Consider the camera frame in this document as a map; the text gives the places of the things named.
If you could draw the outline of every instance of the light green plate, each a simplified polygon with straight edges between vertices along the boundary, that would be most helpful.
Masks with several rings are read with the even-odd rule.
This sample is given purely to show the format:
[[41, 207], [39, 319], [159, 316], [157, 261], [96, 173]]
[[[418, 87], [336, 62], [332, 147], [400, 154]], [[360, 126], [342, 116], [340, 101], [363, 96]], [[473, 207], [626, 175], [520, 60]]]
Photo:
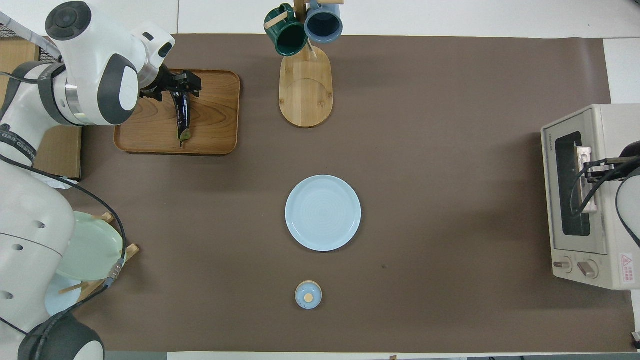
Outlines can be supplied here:
[[78, 281], [105, 279], [120, 259], [122, 237], [105, 221], [74, 213], [76, 229], [56, 272]]

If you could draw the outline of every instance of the warning label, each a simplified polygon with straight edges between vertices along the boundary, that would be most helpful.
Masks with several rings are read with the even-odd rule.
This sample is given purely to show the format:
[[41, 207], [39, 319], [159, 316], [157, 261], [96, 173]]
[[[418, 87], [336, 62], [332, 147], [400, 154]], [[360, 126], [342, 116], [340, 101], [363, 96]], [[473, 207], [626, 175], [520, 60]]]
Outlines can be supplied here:
[[620, 265], [622, 266], [622, 282], [625, 284], [633, 284], [636, 282], [634, 274], [632, 254], [620, 254]]

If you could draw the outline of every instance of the black round cap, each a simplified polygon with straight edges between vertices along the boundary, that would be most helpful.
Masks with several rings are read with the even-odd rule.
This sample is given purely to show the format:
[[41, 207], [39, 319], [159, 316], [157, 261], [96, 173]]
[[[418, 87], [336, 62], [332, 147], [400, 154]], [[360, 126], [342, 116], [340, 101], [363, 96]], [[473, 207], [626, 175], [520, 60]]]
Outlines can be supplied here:
[[84, 1], [60, 4], [45, 21], [47, 34], [54, 40], [71, 40], [83, 33], [91, 23], [91, 9]]

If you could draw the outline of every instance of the warning triangle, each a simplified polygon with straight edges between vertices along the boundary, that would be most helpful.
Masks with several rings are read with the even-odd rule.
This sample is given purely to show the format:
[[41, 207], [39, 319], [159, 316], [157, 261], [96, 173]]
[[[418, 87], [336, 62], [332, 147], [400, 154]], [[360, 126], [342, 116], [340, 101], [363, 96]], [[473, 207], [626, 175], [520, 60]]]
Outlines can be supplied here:
[[629, 259], [625, 255], [622, 255], [622, 267], [629, 265], [630, 262], [631, 262], [631, 259]]

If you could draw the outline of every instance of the brown wooden tray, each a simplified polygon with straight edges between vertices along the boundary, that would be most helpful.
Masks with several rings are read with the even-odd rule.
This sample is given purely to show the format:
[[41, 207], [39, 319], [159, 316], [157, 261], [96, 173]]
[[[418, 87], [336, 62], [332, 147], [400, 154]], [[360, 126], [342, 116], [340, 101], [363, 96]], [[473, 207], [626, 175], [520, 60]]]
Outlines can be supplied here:
[[173, 99], [140, 99], [133, 116], [116, 126], [113, 142], [131, 154], [226, 155], [236, 148], [240, 78], [231, 71], [192, 70], [202, 79], [200, 97], [191, 96], [191, 138], [176, 137]]

